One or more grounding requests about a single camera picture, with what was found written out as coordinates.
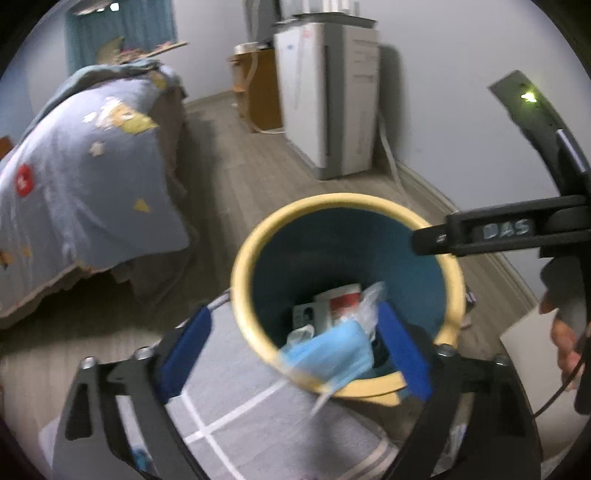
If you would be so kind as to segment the person's right hand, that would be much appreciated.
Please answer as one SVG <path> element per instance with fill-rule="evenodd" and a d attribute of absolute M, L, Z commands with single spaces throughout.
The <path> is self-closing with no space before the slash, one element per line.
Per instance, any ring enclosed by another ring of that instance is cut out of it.
<path fill-rule="evenodd" d="M 560 310 L 550 299 L 549 292 L 546 292 L 541 299 L 539 313 L 543 315 L 553 311 L 556 312 L 556 315 L 552 322 L 550 337 L 552 343 L 557 347 L 557 364 L 562 372 L 563 380 L 566 380 L 581 359 L 581 355 L 575 350 L 578 337 L 573 329 L 563 321 Z"/>

